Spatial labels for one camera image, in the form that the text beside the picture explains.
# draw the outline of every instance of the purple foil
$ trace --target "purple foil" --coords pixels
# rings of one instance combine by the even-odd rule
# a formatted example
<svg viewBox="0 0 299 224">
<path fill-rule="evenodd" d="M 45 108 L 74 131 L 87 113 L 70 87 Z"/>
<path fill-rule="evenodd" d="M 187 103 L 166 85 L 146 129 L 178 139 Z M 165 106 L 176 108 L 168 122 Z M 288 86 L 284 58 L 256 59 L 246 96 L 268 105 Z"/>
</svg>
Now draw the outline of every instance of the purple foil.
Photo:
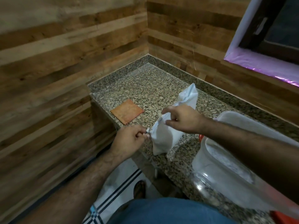
<svg viewBox="0 0 299 224">
<path fill-rule="evenodd" d="M 274 57 L 235 48 L 224 60 L 299 87 L 299 66 Z"/>
</svg>

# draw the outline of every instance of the wall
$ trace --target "wall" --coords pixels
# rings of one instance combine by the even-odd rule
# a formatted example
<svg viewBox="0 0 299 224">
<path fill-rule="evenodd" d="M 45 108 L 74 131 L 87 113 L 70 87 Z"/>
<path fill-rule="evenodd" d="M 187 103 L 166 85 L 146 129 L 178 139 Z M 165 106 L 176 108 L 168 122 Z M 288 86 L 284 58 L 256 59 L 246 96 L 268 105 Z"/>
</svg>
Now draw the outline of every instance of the wall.
<svg viewBox="0 0 299 224">
<path fill-rule="evenodd" d="M 149 54 L 299 125 L 299 88 L 223 60 L 251 0 L 147 0 Z"/>
<path fill-rule="evenodd" d="M 111 143 L 86 84 L 147 53 L 145 0 L 0 0 L 0 223 Z"/>
</svg>

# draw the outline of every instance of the right hand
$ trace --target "right hand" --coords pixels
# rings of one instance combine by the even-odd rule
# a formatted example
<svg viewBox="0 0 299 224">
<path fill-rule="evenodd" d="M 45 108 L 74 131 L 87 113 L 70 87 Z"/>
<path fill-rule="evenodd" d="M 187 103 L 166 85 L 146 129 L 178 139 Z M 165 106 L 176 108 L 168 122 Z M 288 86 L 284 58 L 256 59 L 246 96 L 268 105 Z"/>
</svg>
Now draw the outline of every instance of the right hand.
<svg viewBox="0 0 299 224">
<path fill-rule="evenodd" d="M 171 120 L 166 120 L 166 125 L 185 133 L 201 134 L 205 123 L 209 120 L 188 105 L 168 106 L 162 114 L 171 113 Z"/>
</svg>

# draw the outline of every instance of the white plastic bag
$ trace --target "white plastic bag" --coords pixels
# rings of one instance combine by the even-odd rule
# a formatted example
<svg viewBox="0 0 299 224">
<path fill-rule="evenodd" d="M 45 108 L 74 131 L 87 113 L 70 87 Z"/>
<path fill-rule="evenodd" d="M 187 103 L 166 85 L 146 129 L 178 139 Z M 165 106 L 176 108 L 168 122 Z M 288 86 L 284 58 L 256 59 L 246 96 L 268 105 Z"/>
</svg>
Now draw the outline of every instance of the white plastic bag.
<svg viewBox="0 0 299 224">
<path fill-rule="evenodd" d="M 174 106 L 186 104 L 195 109 L 197 97 L 198 92 L 196 90 L 195 84 L 192 83 L 179 93 L 177 102 L 174 104 Z M 169 152 L 169 150 L 178 143 L 184 134 L 181 131 L 177 131 L 165 125 L 165 121 L 170 119 L 170 113 L 162 115 L 162 117 L 155 122 L 154 126 L 150 130 L 154 155 Z"/>
</svg>

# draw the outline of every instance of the foot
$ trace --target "foot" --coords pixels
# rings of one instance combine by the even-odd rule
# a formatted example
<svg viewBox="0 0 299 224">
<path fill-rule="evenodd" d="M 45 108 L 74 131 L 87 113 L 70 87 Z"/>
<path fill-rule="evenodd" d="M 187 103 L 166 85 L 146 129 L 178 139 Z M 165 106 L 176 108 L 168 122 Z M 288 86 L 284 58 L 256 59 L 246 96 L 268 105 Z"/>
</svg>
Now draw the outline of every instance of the foot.
<svg viewBox="0 0 299 224">
<path fill-rule="evenodd" d="M 134 186 L 134 199 L 145 199 L 146 183 L 144 180 L 140 180 Z"/>
</svg>

